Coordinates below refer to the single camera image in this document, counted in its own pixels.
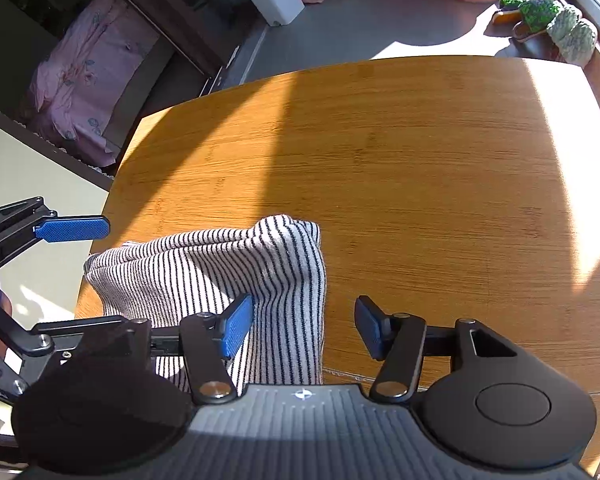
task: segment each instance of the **tabletop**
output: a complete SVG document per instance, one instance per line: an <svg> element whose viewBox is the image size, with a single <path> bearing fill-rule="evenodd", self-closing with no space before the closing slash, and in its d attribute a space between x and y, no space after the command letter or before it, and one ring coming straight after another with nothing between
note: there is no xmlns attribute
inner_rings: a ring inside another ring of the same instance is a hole
<svg viewBox="0 0 600 480"><path fill-rule="evenodd" d="M354 299L452 326L473 317L592 394L600 455L600 110L582 70L472 56L349 63L144 118L93 251L176 232L317 222L324 367L372 378ZM83 286L77 316L101 314ZM426 358L421 384L448 373Z"/></svg>

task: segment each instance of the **folded garment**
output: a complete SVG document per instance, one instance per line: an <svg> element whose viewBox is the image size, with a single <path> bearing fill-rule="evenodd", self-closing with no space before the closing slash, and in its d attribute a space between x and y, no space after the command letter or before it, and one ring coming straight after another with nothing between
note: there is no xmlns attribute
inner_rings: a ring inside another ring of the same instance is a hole
<svg viewBox="0 0 600 480"><path fill-rule="evenodd" d="M84 274L106 316L145 317L154 327L219 314L251 294L253 325L228 366L238 392L247 383L322 383L326 273L312 222L276 215L250 229L126 242L90 256ZM156 373L188 390L182 358L157 358Z"/></svg>

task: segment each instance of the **gray floor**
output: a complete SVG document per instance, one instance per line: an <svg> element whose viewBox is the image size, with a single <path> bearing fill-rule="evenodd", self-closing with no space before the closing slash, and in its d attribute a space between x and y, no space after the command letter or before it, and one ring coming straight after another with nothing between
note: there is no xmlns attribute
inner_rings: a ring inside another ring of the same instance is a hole
<svg viewBox="0 0 600 480"><path fill-rule="evenodd" d="M538 57L543 44L519 46L510 25L490 25L494 10L459 0L325 0L285 27L268 28L245 80L381 57Z"/></svg>

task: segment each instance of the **striped cloth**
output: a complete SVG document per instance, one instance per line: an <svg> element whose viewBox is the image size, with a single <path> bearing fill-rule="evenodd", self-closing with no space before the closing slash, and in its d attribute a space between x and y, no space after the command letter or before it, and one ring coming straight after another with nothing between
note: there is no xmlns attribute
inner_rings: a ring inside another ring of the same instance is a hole
<svg viewBox="0 0 600 480"><path fill-rule="evenodd" d="M174 326L198 312L222 312L253 297L253 325L228 365L236 389L247 383L320 384L326 274L320 229L286 215L250 229L166 236L91 255L85 278L104 314ZM188 389L183 358L157 358L156 373Z"/></svg>

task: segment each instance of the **white circular logo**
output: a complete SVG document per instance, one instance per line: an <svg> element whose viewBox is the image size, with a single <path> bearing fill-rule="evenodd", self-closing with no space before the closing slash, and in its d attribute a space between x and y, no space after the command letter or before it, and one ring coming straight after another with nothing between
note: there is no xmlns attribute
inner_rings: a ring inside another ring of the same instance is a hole
<svg viewBox="0 0 600 480"><path fill-rule="evenodd" d="M305 390L303 388L302 390L296 391L296 393L294 393L294 395L300 400L306 400L309 397L311 397L313 395L313 393L310 392L309 390Z"/></svg>

